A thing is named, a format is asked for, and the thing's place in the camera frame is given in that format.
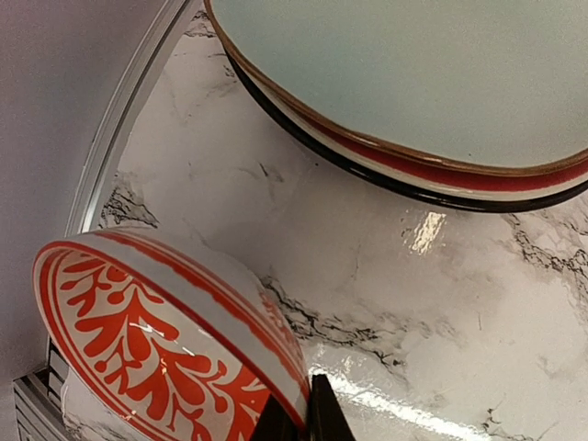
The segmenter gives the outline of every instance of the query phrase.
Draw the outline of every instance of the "red stripe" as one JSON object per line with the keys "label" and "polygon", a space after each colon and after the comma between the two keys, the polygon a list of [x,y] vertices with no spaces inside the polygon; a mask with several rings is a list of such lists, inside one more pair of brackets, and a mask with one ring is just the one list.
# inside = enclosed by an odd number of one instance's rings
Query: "red stripe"
{"label": "red stripe", "polygon": [[359,142],[349,140],[345,136],[327,129],[321,124],[304,117],[290,107],[289,109],[295,112],[300,118],[304,119],[304,121],[314,129],[334,142],[341,144],[347,150],[355,152],[393,170],[406,173],[407,175],[421,177],[427,181],[446,184],[452,187],[500,192],[539,190],[541,188],[554,187],[558,184],[563,184],[572,179],[588,174],[588,160],[584,160],[564,170],[559,170],[558,172],[535,176],[492,176],[448,170],[446,168],[417,163],[410,159],[371,149]]}
{"label": "red stripe", "polygon": [[[283,347],[279,345],[271,334],[266,332],[259,322],[252,320],[251,312],[243,309],[241,305],[235,302],[233,299],[227,296],[226,293],[215,287],[210,281],[206,280],[202,277],[198,272],[194,270],[194,268],[179,262],[176,258],[170,257],[166,254],[163,254],[161,250],[155,248],[153,245],[149,245],[147,243],[139,243],[137,239],[126,237],[125,235],[118,233],[118,232],[95,232],[95,234],[100,235],[101,237],[105,237],[106,239],[115,241],[117,243],[121,243],[127,246],[130,246],[140,253],[148,255],[151,259],[159,262],[163,265],[169,266],[174,272],[176,272],[179,276],[181,276],[186,281],[190,282],[196,288],[201,288],[207,291],[213,299],[217,303],[219,303],[222,308],[227,310],[233,317],[238,319],[239,321],[245,323],[252,333],[261,341],[261,343],[269,349],[271,352],[275,353],[282,366],[286,369],[289,375],[299,384],[300,389],[304,397],[308,400],[310,397],[310,386],[308,383],[308,378],[304,376],[302,372],[300,372],[300,368],[297,367],[293,361],[288,356],[288,353],[284,352]],[[258,314],[258,310],[251,305],[251,308],[254,309]]]}
{"label": "red stripe", "polygon": [[[231,285],[229,285],[227,282],[225,282],[222,278],[218,277],[216,274],[211,272],[208,268],[203,266],[201,263],[199,263],[196,260],[194,260],[193,258],[191,258],[189,255],[186,255],[186,254],[178,251],[174,247],[169,246],[166,243],[162,243],[162,242],[158,241],[157,239],[154,239],[154,238],[151,238],[148,236],[143,236],[143,235],[138,234],[136,232],[121,231],[121,232],[114,232],[114,233],[119,234],[119,235],[130,236],[136,240],[142,241],[143,243],[154,244],[156,246],[159,246],[159,247],[165,249],[165,251],[168,252],[169,254],[175,255],[176,257],[179,257],[179,258],[187,261],[189,264],[194,266],[197,271],[199,270],[200,272],[204,273],[207,277],[212,278],[216,283],[218,283],[224,289],[226,289],[226,291],[228,291],[226,293],[226,295],[233,296],[235,299],[237,299],[242,304],[244,304],[249,309],[249,313],[251,315],[255,316],[255,318],[259,322],[262,322],[267,328],[269,328],[269,330],[271,330],[275,333],[275,334],[270,334],[269,335],[270,337],[276,336],[277,339],[279,340],[279,342],[282,345],[284,345],[286,347],[286,349],[288,349],[290,347],[289,341],[286,340],[286,338],[281,333],[281,331],[270,320],[268,320],[268,318],[265,315],[263,315],[246,297],[244,297],[239,291],[237,291],[235,288],[233,288]],[[290,355],[290,358],[293,360],[295,365],[298,364],[299,358],[296,356],[295,353],[289,352],[289,353],[287,353],[287,355]],[[301,370],[306,370],[306,368],[302,365],[299,365],[299,368]]]}
{"label": "red stripe", "polygon": [[[160,296],[164,299],[169,301],[173,306],[178,308],[179,310],[183,311],[184,314],[191,319],[193,322],[197,323],[204,331],[212,335],[221,345],[223,345],[227,350],[229,350],[232,354],[234,354],[242,363],[244,363],[272,392],[272,394],[277,398],[278,402],[287,410],[288,414],[294,421],[295,425],[301,431],[306,431],[306,424],[304,423],[303,419],[299,417],[298,412],[293,407],[292,404],[288,401],[288,399],[284,396],[281,390],[271,381],[266,374],[259,369],[255,363],[247,358],[247,356],[241,352],[239,348],[234,346],[230,341],[224,338],[218,331],[211,326],[206,320],[202,317],[197,315],[195,312],[190,310],[186,305],[184,305],[181,301],[176,299],[171,293],[165,291],[162,287],[157,285],[156,283],[152,282],[150,279],[145,278],[144,275],[134,271],[130,267],[124,265],[117,259],[113,257],[101,253],[93,248],[90,248],[85,245],[81,245],[79,243],[68,243],[68,242],[55,242],[45,246],[39,253],[39,256],[43,255],[46,252],[51,250],[59,249],[67,247],[70,250],[80,251],[82,253],[92,254],[95,257],[103,259],[105,262],[108,262],[114,266],[116,266],[121,271],[126,272],[132,277],[137,278],[140,280],[145,286],[149,287],[153,291],[157,292]],[[73,370],[82,377],[82,380],[90,386],[93,392],[98,395],[98,398],[106,404],[110,409],[114,412],[118,413],[121,416],[130,415],[131,409],[127,407],[120,399],[110,390],[107,388],[107,393],[109,395],[104,394],[102,390],[100,390],[96,385],[103,384],[104,381],[98,378],[92,368],[90,368],[87,363],[85,362],[84,357],[79,353],[75,343],[73,342],[71,336],[67,333],[67,327],[62,320],[61,313],[59,312],[59,303],[57,302],[57,288],[55,286],[55,278],[53,279],[53,283],[50,284],[49,282],[49,271],[51,268],[51,263],[59,257],[61,254],[66,253],[65,251],[53,251],[53,253],[43,262],[43,267],[41,269],[41,281],[40,281],[40,296],[41,296],[41,304],[43,306],[44,315],[50,326],[50,331],[55,341],[55,344],[59,347],[60,352],[65,356],[68,363],[73,367]],[[51,304],[49,302],[49,296],[52,294],[53,299],[55,301],[56,309],[55,312],[60,319],[60,323],[62,324],[62,328],[66,330],[66,334],[63,335],[57,326],[55,321],[55,316],[53,314],[53,310],[51,308]],[[136,420],[140,420],[145,426],[141,426],[137,424]],[[142,419],[138,414],[135,414],[133,418],[127,420],[129,424],[133,427],[140,430],[142,433],[146,433],[146,435],[154,437],[156,441],[164,441],[159,435],[162,435],[165,439],[171,439],[173,441],[178,441],[175,438],[170,437],[170,435],[162,432],[157,427],[150,424],[148,421]]]}

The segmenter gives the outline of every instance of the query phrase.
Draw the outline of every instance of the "plate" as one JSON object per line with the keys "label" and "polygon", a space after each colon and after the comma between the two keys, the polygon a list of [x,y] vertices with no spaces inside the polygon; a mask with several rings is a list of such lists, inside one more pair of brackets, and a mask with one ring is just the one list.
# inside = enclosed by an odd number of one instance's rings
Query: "plate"
{"label": "plate", "polygon": [[582,2],[206,3],[249,74],[350,139],[488,175],[588,157]]}
{"label": "plate", "polygon": [[548,175],[506,177],[450,171],[395,157],[349,140],[303,117],[259,81],[250,79],[274,106],[318,142],[358,164],[413,186],[449,196],[517,201],[557,194],[588,180],[588,161]]}
{"label": "plate", "polygon": [[292,119],[284,114],[247,76],[239,64],[229,55],[229,61],[232,64],[237,76],[243,83],[244,87],[250,93],[257,104],[269,115],[277,124],[290,133],[294,138],[304,146],[319,154],[322,158],[339,166],[347,172],[356,175],[378,187],[383,187],[400,195],[422,200],[438,206],[450,207],[454,209],[463,209],[467,211],[493,212],[493,213],[514,213],[521,211],[530,211],[535,209],[544,209],[553,205],[573,198],[588,189],[588,182],[583,181],[575,187],[563,191],[539,196],[537,198],[522,200],[484,200],[477,198],[468,198],[462,195],[466,194],[464,189],[460,189],[460,196],[456,194],[446,194],[439,191],[433,191],[426,187],[402,182],[398,178],[384,175],[379,171],[369,168],[365,165],[349,159],[335,150],[332,150],[324,143],[318,141],[307,131],[298,126]]}
{"label": "plate", "polygon": [[270,392],[305,430],[300,346],[261,283],[228,256],[147,229],[105,229],[45,246],[33,280],[68,364],[149,439],[249,439]]}

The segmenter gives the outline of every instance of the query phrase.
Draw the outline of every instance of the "bowl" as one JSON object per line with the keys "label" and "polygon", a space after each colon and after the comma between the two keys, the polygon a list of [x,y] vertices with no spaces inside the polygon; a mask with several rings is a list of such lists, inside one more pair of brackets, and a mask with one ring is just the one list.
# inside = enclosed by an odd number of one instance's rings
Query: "bowl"
{"label": "bowl", "polygon": [[105,229],[46,245],[33,281],[62,355],[142,434],[247,440],[270,393],[306,430],[300,346],[229,256],[154,230]]}

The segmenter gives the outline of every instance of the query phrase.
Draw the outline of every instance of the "red floral pattern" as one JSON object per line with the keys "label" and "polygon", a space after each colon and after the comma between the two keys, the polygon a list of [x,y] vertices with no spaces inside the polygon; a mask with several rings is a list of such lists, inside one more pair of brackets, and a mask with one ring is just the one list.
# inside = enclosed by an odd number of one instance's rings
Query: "red floral pattern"
{"label": "red floral pattern", "polygon": [[[245,323],[268,350],[278,355],[284,369],[299,383],[302,396],[306,400],[309,399],[310,384],[306,374],[306,367],[301,359],[300,347],[297,343],[292,346],[292,342],[295,342],[295,340],[290,330],[287,328],[278,329],[274,325],[261,301],[258,306],[254,306],[246,296],[241,295],[206,267],[189,256],[179,253],[175,248],[155,241],[153,238],[128,231],[100,231],[96,234],[135,248],[140,253],[172,267],[178,275],[189,280],[195,287],[206,290],[235,319]],[[289,334],[289,341],[283,337],[284,333]],[[297,420],[297,425],[303,427],[302,413],[298,413],[292,408],[290,410],[293,411],[292,416]]]}
{"label": "red floral pattern", "polygon": [[63,263],[59,302],[75,318],[68,331],[85,342],[87,364],[107,389],[144,420],[140,430],[153,435],[143,428],[156,428],[157,439],[218,441],[220,424],[228,441],[249,439],[269,392],[247,368],[180,348],[180,330],[158,318],[164,300],[139,280],[79,252]]}

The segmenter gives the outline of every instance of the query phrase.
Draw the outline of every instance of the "white marble countertop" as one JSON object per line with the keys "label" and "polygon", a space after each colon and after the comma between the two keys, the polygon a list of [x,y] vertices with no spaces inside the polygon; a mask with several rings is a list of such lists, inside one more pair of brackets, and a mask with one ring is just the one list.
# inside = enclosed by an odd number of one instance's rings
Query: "white marble countertop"
{"label": "white marble countertop", "polygon": [[[587,203],[482,215],[365,183],[263,113],[199,14],[137,120],[102,224],[184,234],[254,270],[359,441],[584,441]],[[76,379],[66,388],[78,437],[141,439]]]}

